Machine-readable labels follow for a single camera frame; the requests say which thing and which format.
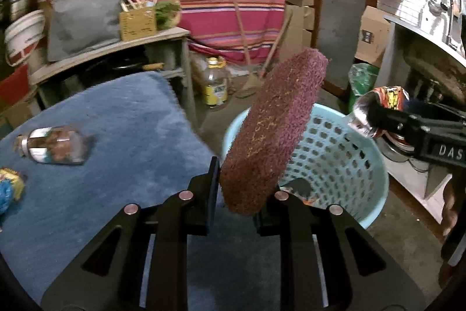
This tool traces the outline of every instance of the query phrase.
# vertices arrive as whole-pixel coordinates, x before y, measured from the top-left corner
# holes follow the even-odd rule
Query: broom
[[[239,32],[241,33],[241,42],[243,43],[244,57],[246,58],[246,63],[248,64],[249,75],[248,80],[244,86],[236,92],[236,97],[239,99],[249,97],[253,95],[257,89],[262,86],[262,81],[256,77],[252,72],[251,68],[251,57],[249,55],[248,42],[246,41],[246,35],[244,33],[243,22],[241,21],[241,14],[239,12],[239,5],[237,0],[233,0],[234,10],[236,14],[236,19],[239,25]]]

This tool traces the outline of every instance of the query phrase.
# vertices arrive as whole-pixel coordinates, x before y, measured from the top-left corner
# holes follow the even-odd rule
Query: plastic bottle
[[[85,137],[67,126],[39,128],[19,135],[13,149],[22,157],[43,164],[79,165],[88,153]]]
[[[221,106],[228,97],[227,88],[227,62],[224,59],[210,57],[207,59],[207,69],[204,71],[206,87],[204,88],[204,101],[211,107]]]

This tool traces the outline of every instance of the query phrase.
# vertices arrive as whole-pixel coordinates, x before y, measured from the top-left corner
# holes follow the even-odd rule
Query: wooden stick
[[[134,10],[137,10],[136,4],[132,0],[127,0]]]
[[[273,42],[273,45],[272,45],[272,48],[269,51],[269,54],[267,54],[267,58],[265,60],[265,63],[262,66],[262,69],[261,69],[261,71],[259,73],[259,78],[260,79],[264,78],[265,71],[267,70],[267,66],[270,63],[270,60],[272,59],[273,54],[275,53],[275,50],[277,49],[278,44],[280,43],[280,40],[281,40],[282,36],[285,34],[285,32],[288,30],[288,27],[290,26],[290,21],[291,21],[292,16],[293,16],[293,11],[290,10],[288,15],[285,17],[285,20],[283,21],[283,24],[281,25],[280,31],[278,32],[278,36],[275,39],[275,41]]]
[[[241,33],[241,40],[243,42],[244,56],[246,58],[246,63],[251,66],[251,57],[249,55],[248,42],[246,41],[246,35],[244,33],[243,22],[241,21],[241,14],[239,13],[239,5],[237,0],[233,0],[234,10],[236,13],[236,19],[239,25],[239,32]]]

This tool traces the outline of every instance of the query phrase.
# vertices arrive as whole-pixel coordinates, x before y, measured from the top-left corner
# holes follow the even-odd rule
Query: plastic basket
[[[228,127],[222,159],[249,110]],[[315,104],[278,185],[303,177],[311,185],[315,207],[340,204],[367,228],[379,215],[388,195],[388,173],[377,145],[342,123],[338,111]]]

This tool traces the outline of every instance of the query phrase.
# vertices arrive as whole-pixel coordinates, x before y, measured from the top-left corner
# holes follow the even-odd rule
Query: yellow label
[[[204,101],[209,106],[220,106],[227,100],[227,80],[223,80],[221,85],[206,86],[204,88]]]

